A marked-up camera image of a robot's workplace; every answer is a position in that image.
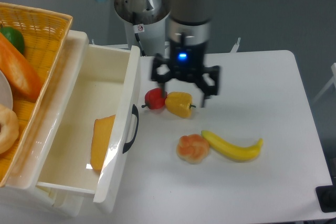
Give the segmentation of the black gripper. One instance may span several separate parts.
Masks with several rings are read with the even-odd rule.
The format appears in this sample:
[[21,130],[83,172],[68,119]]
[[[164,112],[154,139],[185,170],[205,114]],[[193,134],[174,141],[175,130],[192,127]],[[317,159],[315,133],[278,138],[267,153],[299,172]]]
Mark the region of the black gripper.
[[159,84],[161,97],[166,99],[166,82],[171,79],[195,84],[202,92],[201,108],[210,95],[218,95],[220,66],[206,67],[204,56],[207,43],[183,45],[170,40],[167,58],[156,54],[152,61],[151,80]]

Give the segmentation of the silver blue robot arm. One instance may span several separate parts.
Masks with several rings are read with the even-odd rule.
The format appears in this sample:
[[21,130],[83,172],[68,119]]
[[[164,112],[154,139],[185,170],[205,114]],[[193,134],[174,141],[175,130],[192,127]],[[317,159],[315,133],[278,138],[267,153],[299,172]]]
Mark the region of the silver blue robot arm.
[[153,57],[151,80],[160,88],[172,79],[193,83],[204,99],[219,89],[219,66],[204,65],[214,6],[214,0],[114,0],[128,45]]

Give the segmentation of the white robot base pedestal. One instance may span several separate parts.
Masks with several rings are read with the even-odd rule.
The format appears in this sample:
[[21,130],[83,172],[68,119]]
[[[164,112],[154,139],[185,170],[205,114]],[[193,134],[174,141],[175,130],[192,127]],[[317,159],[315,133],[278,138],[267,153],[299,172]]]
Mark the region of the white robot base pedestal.
[[128,47],[138,46],[143,56],[164,54],[168,0],[114,0],[124,24]]

